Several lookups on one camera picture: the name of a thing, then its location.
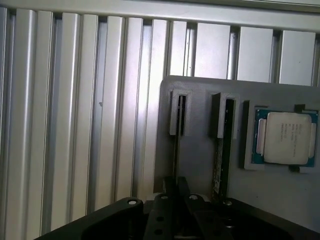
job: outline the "cpu processor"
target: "cpu processor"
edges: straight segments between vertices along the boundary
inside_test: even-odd
[[[253,164],[315,165],[317,112],[256,109]]]

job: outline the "gray fixture plate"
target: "gray fixture plate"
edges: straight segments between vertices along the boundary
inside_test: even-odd
[[[165,78],[160,89],[155,192],[161,190],[162,177],[172,173],[175,142],[175,136],[170,135],[173,92],[187,93],[189,96],[186,103],[189,120],[185,125],[187,134],[180,140],[178,174],[187,178],[192,192],[207,196],[212,194],[215,139],[217,132],[219,134],[219,131],[212,131],[213,122],[219,119],[218,115],[212,114],[216,107],[212,104],[213,96],[219,93],[229,94],[238,99],[239,109],[233,123],[236,131],[233,131],[231,143],[227,196],[320,233],[320,162],[317,157],[320,151],[319,137],[316,138],[315,167],[302,170],[304,173],[292,172],[288,166],[272,164],[266,165],[264,169],[248,170],[241,167],[239,158],[239,150],[244,148],[241,145],[244,137],[241,132],[244,103],[290,112],[294,111],[295,105],[305,104],[306,109],[316,110],[320,109],[319,88],[197,77]],[[253,121],[250,123],[252,118],[254,115],[249,114],[248,132],[253,128]],[[251,151],[251,140],[248,138],[245,148]]]

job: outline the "silver metal wall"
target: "silver metal wall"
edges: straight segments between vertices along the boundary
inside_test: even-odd
[[[86,2],[0,8],[1,239],[152,194],[164,76],[318,86],[320,16]]]

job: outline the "metal screw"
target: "metal screw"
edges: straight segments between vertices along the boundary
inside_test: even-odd
[[[223,201],[223,204],[224,205],[227,205],[227,206],[231,206],[232,205],[232,202],[227,200],[227,201]]]
[[[189,199],[197,200],[197,199],[198,199],[198,197],[197,197],[196,195],[191,195],[191,196],[189,197]]]
[[[136,201],[136,200],[128,201],[128,204],[129,204],[129,205],[135,205],[136,203],[137,203],[137,201]]]

